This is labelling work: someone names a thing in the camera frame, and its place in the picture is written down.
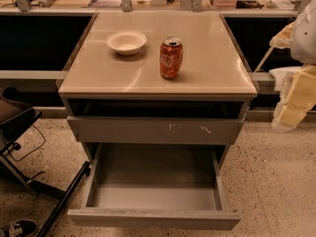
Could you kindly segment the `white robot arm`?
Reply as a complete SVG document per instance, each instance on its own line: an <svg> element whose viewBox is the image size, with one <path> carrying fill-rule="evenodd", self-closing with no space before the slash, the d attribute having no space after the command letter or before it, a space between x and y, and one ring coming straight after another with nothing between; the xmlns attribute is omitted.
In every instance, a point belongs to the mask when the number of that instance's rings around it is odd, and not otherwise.
<svg viewBox="0 0 316 237"><path fill-rule="evenodd" d="M274 111L273 128L287 132L297 128L316 106L316 0L274 36L270 46L289 48L291 57L302 64L296 73L285 73Z"/></svg>

